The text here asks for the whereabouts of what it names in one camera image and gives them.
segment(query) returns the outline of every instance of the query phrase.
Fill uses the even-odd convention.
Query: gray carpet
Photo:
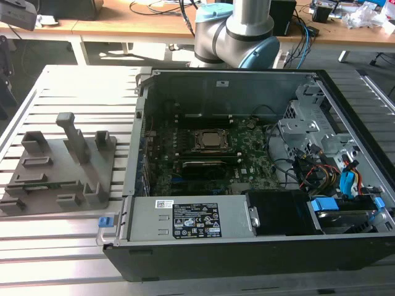
[[[17,45],[17,50],[12,52],[15,76],[13,76],[10,80],[12,84],[12,92],[14,93],[14,96],[19,104],[23,102],[24,98],[34,85],[36,77],[40,75],[45,65],[76,64],[74,53],[67,50],[66,42],[16,40],[15,43]],[[145,46],[147,46],[148,49],[152,49],[152,46],[149,44],[145,44]],[[139,52],[142,52],[141,47],[144,47],[144,45],[139,45]],[[152,59],[152,51],[151,59],[141,60],[135,59],[133,57],[125,57],[121,52],[121,44],[119,43],[86,43],[86,49],[88,51],[91,65],[152,65],[155,67],[185,66],[185,61],[169,62]],[[163,58],[163,51],[161,53],[158,52],[157,55],[159,58]],[[352,52],[349,54],[346,63],[338,62],[339,55],[339,51],[313,49],[312,52],[307,56],[306,61],[301,68],[324,70],[362,69],[365,70],[370,75],[370,77],[372,77],[372,79],[385,93],[388,93],[389,90],[395,85],[395,72],[393,71],[395,59],[385,57],[389,62],[394,64],[390,65],[383,59],[379,58],[376,67],[373,67],[369,65],[369,62],[374,58],[374,52]],[[6,122],[3,122],[1,125],[4,128]]]

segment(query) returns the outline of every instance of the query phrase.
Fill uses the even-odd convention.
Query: cpu socket
[[[228,150],[228,132],[224,129],[195,131],[195,150]]]

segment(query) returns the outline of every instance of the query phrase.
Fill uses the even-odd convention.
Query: desk
[[[296,9],[307,26],[320,30],[312,49],[342,50],[340,62],[345,61],[350,51],[395,52],[395,35],[385,34],[382,27],[348,29],[341,20],[331,18],[327,23],[312,22],[312,16],[304,12],[308,9],[302,7],[309,2],[309,0],[297,0]],[[292,26],[289,36],[278,39],[281,41],[281,50],[286,52],[293,44],[300,41],[301,31],[297,26]]]
[[[59,20],[58,26],[44,26],[35,28],[34,31],[27,31],[21,28],[12,27],[19,36],[24,40],[50,40],[50,41],[68,41],[72,44],[75,57],[78,64],[86,63],[85,47],[81,43],[81,37],[73,35],[73,27],[77,20]],[[18,36],[6,25],[0,22],[0,34],[8,39],[18,39]]]
[[[309,0],[298,0],[297,10]],[[89,64],[84,47],[84,41],[93,42],[148,42],[148,43],[178,43],[193,44],[194,39],[184,24],[182,17],[169,15],[138,15],[129,10],[130,0],[105,0],[99,17],[94,22],[60,20],[58,27],[37,28],[33,32],[16,29],[23,39],[59,40],[71,42],[77,63]],[[159,10],[175,7],[166,4]],[[135,10],[149,12],[144,5],[135,5]],[[196,11],[194,7],[186,9],[189,19],[194,23]],[[380,27],[356,28],[345,27],[341,20],[331,20],[328,23],[314,23],[312,16],[299,12],[308,25],[320,30],[314,42],[313,49],[332,49],[344,51],[339,61],[344,61],[349,51],[395,52],[395,35],[386,35]],[[17,38],[7,25],[0,23],[0,33],[10,39]],[[287,51],[301,38],[300,29],[292,26],[289,36],[279,37],[281,51],[277,58],[277,67],[281,67]]]

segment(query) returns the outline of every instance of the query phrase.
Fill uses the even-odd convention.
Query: green circuit board
[[[265,145],[265,128],[252,128],[250,119],[234,119],[227,133],[228,145],[233,151],[241,151],[241,162],[227,166],[223,178],[194,179],[185,181],[175,167],[177,163],[178,125],[163,122],[156,129],[156,140],[152,145],[151,172],[153,186],[151,195],[235,195],[248,189],[279,188],[276,174],[272,170]]]

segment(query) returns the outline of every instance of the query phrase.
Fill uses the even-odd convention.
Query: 3d printed holder
[[[46,140],[40,131],[25,134],[25,151],[0,200],[0,216],[108,206],[117,140],[108,131],[84,138],[74,119],[73,113],[60,113],[56,119],[67,139]]]

